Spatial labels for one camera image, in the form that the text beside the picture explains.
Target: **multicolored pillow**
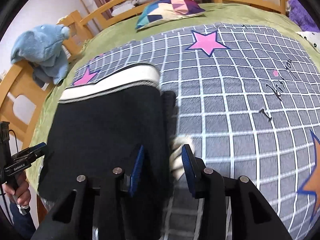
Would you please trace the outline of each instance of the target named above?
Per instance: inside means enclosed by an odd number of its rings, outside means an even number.
[[[165,22],[204,14],[205,10],[193,0],[159,0],[145,7],[136,29],[140,30]]]

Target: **silver screw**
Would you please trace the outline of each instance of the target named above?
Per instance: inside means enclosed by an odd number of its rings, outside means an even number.
[[[240,177],[240,180],[241,180],[243,183],[249,182],[249,178],[246,177],[246,176],[241,176],[241,177]]]
[[[203,171],[205,174],[212,174],[213,173],[213,169],[211,169],[211,168],[204,168]]]
[[[119,174],[119,173],[122,172],[122,169],[119,168],[119,167],[116,167],[116,168],[114,168],[114,169],[112,170],[112,172],[113,172],[114,174]]]
[[[77,177],[77,181],[79,181],[79,182],[82,182],[82,181],[84,181],[85,180],[85,176],[84,175],[79,175],[78,177]]]

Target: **purple fluffy fur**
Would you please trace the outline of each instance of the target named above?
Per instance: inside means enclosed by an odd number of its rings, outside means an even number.
[[[298,25],[303,32],[320,32],[319,28],[298,0],[288,1],[291,7],[289,19]]]

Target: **gray plaid blanket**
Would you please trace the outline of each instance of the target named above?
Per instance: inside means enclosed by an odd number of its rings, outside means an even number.
[[[190,135],[195,155],[223,176],[248,176],[293,239],[302,239],[320,206],[320,79],[301,44],[267,26],[186,27],[95,57],[71,86],[139,61],[160,71],[161,90],[176,92],[176,135]],[[163,240],[197,239],[202,204],[183,176],[166,208]],[[226,212],[231,239],[229,201]]]

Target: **wooden bed frame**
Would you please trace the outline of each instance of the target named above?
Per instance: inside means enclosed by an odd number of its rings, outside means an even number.
[[[102,29],[106,29],[117,22],[142,13],[147,6],[147,4],[137,6],[108,20],[103,17],[103,12],[124,1],[126,0],[111,0],[84,18],[81,17],[78,11],[74,11],[59,22],[59,24],[70,28],[70,38],[64,41],[63,45],[69,51],[71,57],[81,51],[84,41],[93,38],[92,33],[87,27],[89,21],[95,19]],[[265,0],[212,0],[215,3],[222,3],[224,1],[245,3],[264,10],[285,14],[287,0],[279,0],[279,4]],[[29,147],[42,105],[54,87],[53,84],[46,84],[43,88],[38,87],[32,79],[32,72],[31,65],[27,61],[22,60],[11,66],[0,83],[0,121],[10,122],[10,129],[14,130],[17,138],[23,142],[22,148]],[[28,124],[24,123],[14,113],[12,98],[17,98],[19,95],[24,95],[35,105],[35,110]],[[46,210],[39,198],[37,199],[37,207],[38,219],[41,222],[46,214]]]

